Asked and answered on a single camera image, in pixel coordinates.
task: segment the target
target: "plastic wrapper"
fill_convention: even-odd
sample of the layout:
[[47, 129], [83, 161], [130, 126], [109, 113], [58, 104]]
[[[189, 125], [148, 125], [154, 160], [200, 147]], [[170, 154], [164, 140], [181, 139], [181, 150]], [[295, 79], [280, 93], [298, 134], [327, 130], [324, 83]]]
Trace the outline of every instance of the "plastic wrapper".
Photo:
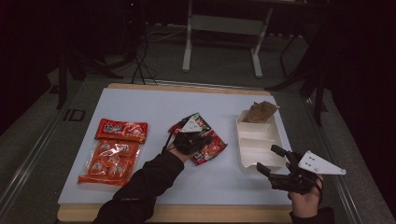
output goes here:
[[[195, 164], [200, 165], [216, 158], [227, 147], [227, 144], [224, 143], [224, 141], [216, 134], [212, 127], [210, 127], [210, 125], [201, 117], [199, 113], [195, 113], [184, 119], [190, 118], [194, 118], [196, 123], [202, 128], [200, 131], [200, 136], [213, 137], [213, 140], [210, 144], [205, 145], [194, 157], [192, 157], [192, 160], [195, 162]], [[182, 132], [183, 126], [175, 124], [168, 130], [168, 132], [172, 132], [174, 129], [174, 134], [177, 134]]]
[[95, 139], [116, 139], [145, 143], [148, 134], [146, 122], [101, 119]]
[[139, 143], [132, 141], [98, 140], [78, 183], [125, 185], [131, 178], [139, 147]]

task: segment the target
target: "wooden table edge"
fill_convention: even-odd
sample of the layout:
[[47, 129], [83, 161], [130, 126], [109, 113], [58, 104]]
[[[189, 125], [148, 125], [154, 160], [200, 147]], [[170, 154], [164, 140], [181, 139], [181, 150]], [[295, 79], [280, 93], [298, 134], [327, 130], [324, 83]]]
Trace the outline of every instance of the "wooden table edge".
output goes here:
[[[93, 221], [101, 204], [64, 204], [61, 221]], [[156, 204], [148, 222], [291, 222], [290, 205], [168, 205]]]
[[270, 96], [268, 91], [250, 91], [223, 88], [208, 87], [191, 87], [191, 86], [171, 86], [171, 85], [138, 85], [125, 83], [111, 83], [107, 86], [110, 89], [125, 90], [149, 90], [149, 91], [186, 91], [186, 92], [206, 92], [206, 93], [224, 93], [224, 94], [241, 94], [241, 95], [265, 95]]

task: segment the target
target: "white table leg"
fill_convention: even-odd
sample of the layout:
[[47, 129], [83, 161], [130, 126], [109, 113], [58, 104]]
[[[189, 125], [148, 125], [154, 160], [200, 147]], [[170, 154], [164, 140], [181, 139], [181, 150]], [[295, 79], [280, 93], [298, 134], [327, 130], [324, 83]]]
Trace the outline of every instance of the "white table leg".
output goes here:
[[265, 22], [262, 24], [262, 30], [260, 31], [258, 37], [257, 45], [254, 49], [251, 49], [251, 58], [253, 61], [254, 73], [256, 75], [256, 78], [262, 78], [262, 67], [260, 66], [259, 51], [260, 47], [262, 46], [262, 40], [265, 37], [265, 31], [267, 30], [268, 22], [271, 18], [272, 12], [273, 9], [271, 7], [268, 8]]
[[191, 60], [191, 17], [192, 17], [192, 0], [189, 1], [189, 16], [187, 18], [187, 43], [184, 49], [183, 59], [183, 72], [190, 71], [190, 60]]

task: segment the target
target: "black sleeve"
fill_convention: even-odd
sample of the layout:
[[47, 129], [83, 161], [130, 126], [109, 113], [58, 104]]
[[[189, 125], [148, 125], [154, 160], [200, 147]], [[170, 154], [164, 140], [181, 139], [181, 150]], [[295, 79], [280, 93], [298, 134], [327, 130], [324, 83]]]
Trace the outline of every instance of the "black sleeve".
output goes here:
[[152, 217], [156, 197], [172, 187], [183, 169], [184, 163], [168, 151], [147, 161], [128, 184], [100, 208], [93, 223], [143, 223]]
[[315, 217], [296, 217], [292, 212], [290, 213], [293, 224], [334, 224], [334, 212], [330, 207], [321, 208], [318, 210], [318, 215]]

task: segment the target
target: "white plastic tray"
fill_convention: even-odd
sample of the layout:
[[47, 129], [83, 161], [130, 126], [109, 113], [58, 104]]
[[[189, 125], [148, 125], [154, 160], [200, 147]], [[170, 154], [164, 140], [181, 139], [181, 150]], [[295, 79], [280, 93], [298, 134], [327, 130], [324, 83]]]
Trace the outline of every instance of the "white plastic tray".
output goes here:
[[284, 147], [275, 117], [271, 116], [265, 123], [247, 123], [242, 121], [247, 113], [242, 111], [236, 120], [242, 171], [258, 173], [257, 162], [271, 170], [284, 166], [286, 159], [271, 151], [271, 145]]

